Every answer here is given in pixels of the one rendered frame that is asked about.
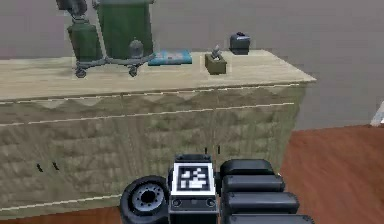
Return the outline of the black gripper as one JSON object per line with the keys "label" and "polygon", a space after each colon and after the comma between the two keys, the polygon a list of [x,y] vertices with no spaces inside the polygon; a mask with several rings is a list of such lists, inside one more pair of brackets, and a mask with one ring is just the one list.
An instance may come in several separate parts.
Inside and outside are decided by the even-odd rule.
{"label": "black gripper", "polygon": [[122,224],[168,224],[169,190],[161,176],[133,181],[120,198]]}

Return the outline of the beige wooden sideboard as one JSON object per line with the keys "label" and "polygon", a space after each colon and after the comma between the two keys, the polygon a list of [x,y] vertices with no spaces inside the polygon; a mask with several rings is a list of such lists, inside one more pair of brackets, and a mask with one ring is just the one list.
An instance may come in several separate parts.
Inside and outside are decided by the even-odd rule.
{"label": "beige wooden sideboard", "polygon": [[70,57],[0,60],[0,220],[115,206],[178,154],[279,168],[311,77],[265,50],[74,73]]}

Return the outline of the blue flat book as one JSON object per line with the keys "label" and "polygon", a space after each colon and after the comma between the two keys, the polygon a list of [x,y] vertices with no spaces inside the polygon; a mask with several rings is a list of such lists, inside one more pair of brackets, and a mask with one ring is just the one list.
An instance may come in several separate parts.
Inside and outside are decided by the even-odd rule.
{"label": "blue flat book", "polygon": [[191,64],[192,56],[188,50],[167,51],[162,50],[148,62],[149,66]]}

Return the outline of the olive tissue box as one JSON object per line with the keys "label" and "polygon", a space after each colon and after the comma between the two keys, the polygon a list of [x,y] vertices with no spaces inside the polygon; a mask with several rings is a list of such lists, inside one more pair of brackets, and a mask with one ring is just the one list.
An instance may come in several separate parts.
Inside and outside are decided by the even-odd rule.
{"label": "olive tissue box", "polygon": [[204,56],[205,67],[210,75],[226,73],[227,62],[221,55],[220,47],[216,46],[211,53]]}

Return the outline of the green wheeled cleaning cart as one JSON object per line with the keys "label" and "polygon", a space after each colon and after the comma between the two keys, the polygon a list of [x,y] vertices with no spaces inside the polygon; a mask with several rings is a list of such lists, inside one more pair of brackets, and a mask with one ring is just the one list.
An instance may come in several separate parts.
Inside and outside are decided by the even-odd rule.
{"label": "green wheeled cleaning cart", "polygon": [[128,67],[135,77],[138,68],[154,58],[150,5],[155,0],[92,0],[99,28],[86,17],[86,0],[55,1],[72,17],[67,32],[78,78],[84,78],[89,68],[106,64]]}

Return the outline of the small black box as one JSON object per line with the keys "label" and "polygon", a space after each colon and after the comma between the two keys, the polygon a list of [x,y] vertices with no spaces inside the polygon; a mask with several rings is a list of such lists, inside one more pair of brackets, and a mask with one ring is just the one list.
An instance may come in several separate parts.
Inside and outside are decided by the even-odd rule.
{"label": "small black box", "polygon": [[237,32],[230,37],[230,51],[235,55],[247,55],[250,47],[250,37]]}

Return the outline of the white object at wall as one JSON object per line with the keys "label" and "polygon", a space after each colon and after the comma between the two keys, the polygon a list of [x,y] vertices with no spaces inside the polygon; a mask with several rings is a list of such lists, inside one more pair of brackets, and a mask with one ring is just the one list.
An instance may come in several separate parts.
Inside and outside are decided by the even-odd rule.
{"label": "white object at wall", "polygon": [[380,104],[380,107],[376,111],[375,115],[373,116],[370,125],[374,127],[378,127],[383,123],[384,120],[384,101]]}

